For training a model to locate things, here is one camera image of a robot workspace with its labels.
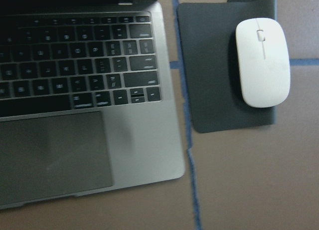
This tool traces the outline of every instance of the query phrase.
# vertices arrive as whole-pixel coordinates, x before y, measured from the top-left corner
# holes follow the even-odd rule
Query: wireless mouse
[[[256,108],[282,103],[290,90],[290,63],[284,31],[270,18],[253,18],[236,28],[244,101]]]

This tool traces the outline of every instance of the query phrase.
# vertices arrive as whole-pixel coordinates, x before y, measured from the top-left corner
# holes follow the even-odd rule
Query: beige tile
[[[184,149],[183,97],[172,71]],[[188,161],[177,180],[0,211],[1,230],[193,230]]]
[[[318,82],[293,67],[275,125],[193,132],[204,229],[319,229]]]
[[[172,2],[171,0],[159,0],[159,2],[163,9],[169,60],[176,61],[178,60],[178,55],[177,55],[176,33],[175,33],[175,25],[174,25],[175,15],[174,15]]]
[[[179,0],[226,2],[227,0]],[[319,58],[319,0],[278,0],[278,22],[284,29],[290,58]]]

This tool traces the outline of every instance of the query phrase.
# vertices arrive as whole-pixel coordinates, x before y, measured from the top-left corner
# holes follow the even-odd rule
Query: mouse pad
[[[191,120],[199,133],[276,121],[275,107],[244,102],[235,39],[236,26],[245,19],[276,19],[276,0],[228,1],[181,3],[177,9]]]

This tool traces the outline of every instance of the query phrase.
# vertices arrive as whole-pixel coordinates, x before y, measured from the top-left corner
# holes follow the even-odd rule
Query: mouse scroll wheel
[[[262,29],[259,29],[257,31],[257,35],[258,35],[258,40],[259,41],[265,41],[266,40],[265,33],[264,33],[264,31]]]

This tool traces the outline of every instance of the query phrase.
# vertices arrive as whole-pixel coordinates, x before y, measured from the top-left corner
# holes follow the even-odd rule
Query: gray mouse pad
[[[1,205],[112,185],[100,112],[1,125]]]
[[[186,87],[197,132],[275,123],[275,107],[250,107],[241,95],[235,29],[241,21],[257,17],[275,19],[276,0],[178,6]]]

